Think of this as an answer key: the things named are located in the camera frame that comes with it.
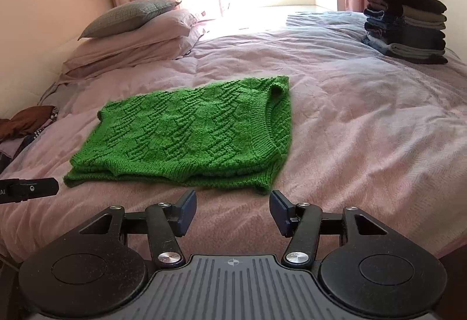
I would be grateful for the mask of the green knitted vest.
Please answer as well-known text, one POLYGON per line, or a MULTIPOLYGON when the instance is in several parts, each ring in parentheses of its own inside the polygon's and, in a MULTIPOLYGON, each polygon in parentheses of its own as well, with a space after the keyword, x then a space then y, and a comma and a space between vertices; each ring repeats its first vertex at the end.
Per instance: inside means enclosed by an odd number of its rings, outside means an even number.
POLYGON ((289 79, 243 78, 112 101, 71 157, 67 186, 143 181, 268 190, 287 160, 289 79))

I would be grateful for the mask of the brown garment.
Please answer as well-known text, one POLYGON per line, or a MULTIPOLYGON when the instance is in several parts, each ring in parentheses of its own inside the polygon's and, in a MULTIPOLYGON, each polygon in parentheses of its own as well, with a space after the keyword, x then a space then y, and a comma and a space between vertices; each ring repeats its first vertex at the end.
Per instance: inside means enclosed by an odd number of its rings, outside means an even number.
POLYGON ((55 106, 28 107, 12 118, 1 119, 1 141, 25 137, 40 129, 47 121, 55 119, 58 108, 55 106))

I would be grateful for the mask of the pink pillow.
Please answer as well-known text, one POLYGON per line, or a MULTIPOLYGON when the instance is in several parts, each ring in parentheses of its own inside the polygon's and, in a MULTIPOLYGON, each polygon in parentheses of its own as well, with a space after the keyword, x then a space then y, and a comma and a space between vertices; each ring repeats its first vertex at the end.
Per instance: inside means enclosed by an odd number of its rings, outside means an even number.
POLYGON ((138 29, 86 40, 64 62, 62 73, 66 74, 127 50, 188 36, 197 23, 198 19, 190 11, 171 10, 151 19, 138 29))

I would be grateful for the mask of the grey checked pillow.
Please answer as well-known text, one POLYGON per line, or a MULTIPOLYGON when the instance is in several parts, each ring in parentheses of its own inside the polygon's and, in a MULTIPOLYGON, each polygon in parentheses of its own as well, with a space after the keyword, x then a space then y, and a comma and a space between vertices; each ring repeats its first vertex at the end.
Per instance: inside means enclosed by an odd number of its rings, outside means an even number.
POLYGON ((180 2, 174 0, 135 0, 122 4, 92 21, 78 39, 102 38, 136 30, 179 5, 180 2))

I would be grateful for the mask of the stack of folded clothes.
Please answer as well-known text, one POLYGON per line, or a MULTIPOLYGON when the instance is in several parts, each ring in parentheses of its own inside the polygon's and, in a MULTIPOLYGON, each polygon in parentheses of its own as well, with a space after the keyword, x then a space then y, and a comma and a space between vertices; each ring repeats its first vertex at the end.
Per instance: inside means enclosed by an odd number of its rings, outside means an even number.
POLYGON ((363 43, 392 58, 444 65, 445 12, 439 0, 367 0, 363 43))

